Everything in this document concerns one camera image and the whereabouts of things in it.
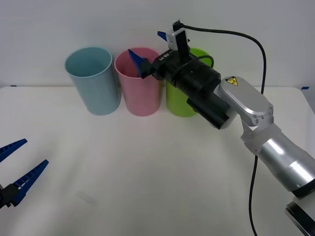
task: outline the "silver robot arm segment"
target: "silver robot arm segment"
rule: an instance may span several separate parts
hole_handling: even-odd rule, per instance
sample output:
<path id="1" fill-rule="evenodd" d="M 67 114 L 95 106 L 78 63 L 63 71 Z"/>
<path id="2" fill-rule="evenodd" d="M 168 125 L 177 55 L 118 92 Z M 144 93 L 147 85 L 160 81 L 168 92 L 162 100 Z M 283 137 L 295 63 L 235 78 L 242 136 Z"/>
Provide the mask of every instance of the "silver robot arm segment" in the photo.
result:
<path id="1" fill-rule="evenodd" d="M 246 80 L 234 76 L 222 80 L 218 94 L 240 115 L 245 146 L 276 179 L 297 197 L 312 192 L 315 160 L 274 124 L 273 105 L 267 98 Z"/>

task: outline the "pink cup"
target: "pink cup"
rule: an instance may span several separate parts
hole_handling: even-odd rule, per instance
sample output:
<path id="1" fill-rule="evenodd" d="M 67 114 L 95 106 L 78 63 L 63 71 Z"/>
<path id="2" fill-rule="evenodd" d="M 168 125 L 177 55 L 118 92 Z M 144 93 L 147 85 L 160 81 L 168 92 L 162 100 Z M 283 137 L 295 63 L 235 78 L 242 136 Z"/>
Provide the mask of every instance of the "pink cup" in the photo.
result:
<path id="1" fill-rule="evenodd" d="M 153 62 L 159 54 L 150 48 L 132 48 L 137 55 Z M 161 83 L 153 76 L 139 77 L 128 51 L 121 53 L 114 62 L 127 109 L 134 115 L 145 117 L 156 112 L 161 103 Z"/>

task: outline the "light blue cup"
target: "light blue cup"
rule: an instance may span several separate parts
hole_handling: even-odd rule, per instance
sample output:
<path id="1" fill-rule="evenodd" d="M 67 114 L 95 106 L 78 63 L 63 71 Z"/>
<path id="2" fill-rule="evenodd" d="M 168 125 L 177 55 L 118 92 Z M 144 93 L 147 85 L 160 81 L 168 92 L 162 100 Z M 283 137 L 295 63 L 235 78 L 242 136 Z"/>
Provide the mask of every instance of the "light blue cup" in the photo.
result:
<path id="1" fill-rule="evenodd" d="M 121 100 L 113 74 L 112 55 L 103 48 L 83 48 L 64 63 L 85 106 L 94 115 L 115 111 Z"/>

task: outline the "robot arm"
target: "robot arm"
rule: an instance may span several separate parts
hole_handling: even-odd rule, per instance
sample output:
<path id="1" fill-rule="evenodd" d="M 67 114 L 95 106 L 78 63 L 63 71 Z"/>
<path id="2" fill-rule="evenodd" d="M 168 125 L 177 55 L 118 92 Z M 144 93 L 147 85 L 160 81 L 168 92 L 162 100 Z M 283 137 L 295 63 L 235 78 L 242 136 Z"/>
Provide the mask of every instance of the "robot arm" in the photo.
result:
<path id="1" fill-rule="evenodd" d="M 315 160 L 274 124 L 273 105 L 240 77 L 223 79 L 219 96 L 241 117 L 245 146 L 257 155 L 275 178 L 296 197 L 315 187 Z"/>
<path id="2" fill-rule="evenodd" d="M 158 32 L 169 50 L 148 62 L 132 51 L 142 78 L 153 75 L 187 95 L 187 103 L 212 126 L 225 128 L 240 115 L 245 146 L 257 155 L 275 178 L 296 197 L 286 214 L 306 236 L 315 236 L 315 160 L 274 124 L 273 105 L 246 80 L 220 73 L 189 53 L 186 30 L 178 21 L 169 33 Z"/>

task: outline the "green cup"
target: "green cup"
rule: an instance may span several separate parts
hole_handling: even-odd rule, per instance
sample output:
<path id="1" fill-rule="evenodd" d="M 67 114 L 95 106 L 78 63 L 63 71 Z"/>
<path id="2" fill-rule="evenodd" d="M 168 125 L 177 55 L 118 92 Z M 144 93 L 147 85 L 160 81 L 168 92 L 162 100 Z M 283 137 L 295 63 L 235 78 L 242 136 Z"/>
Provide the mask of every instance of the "green cup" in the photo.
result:
<path id="1" fill-rule="evenodd" d="M 196 57 L 209 55 L 205 51 L 198 48 L 191 48 L 190 53 Z M 212 62 L 208 58 L 201 59 L 203 63 L 212 67 Z M 178 88 L 166 83 L 166 105 L 169 111 L 179 117 L 192 117 L 197 113 L 187 104 L 188 97 Z"/>

